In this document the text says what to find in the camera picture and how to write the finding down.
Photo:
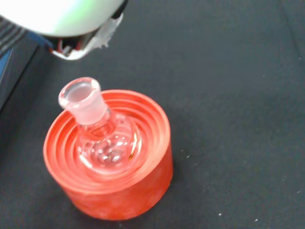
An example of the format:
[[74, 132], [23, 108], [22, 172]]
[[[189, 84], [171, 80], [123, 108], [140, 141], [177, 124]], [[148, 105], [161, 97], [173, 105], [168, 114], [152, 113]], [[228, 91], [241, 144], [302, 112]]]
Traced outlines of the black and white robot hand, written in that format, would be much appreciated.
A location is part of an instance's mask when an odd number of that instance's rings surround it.
[[123, 19], [126, 0], [2, 0], [0, 55], [25, 36], [64, 60], [107, 47]]

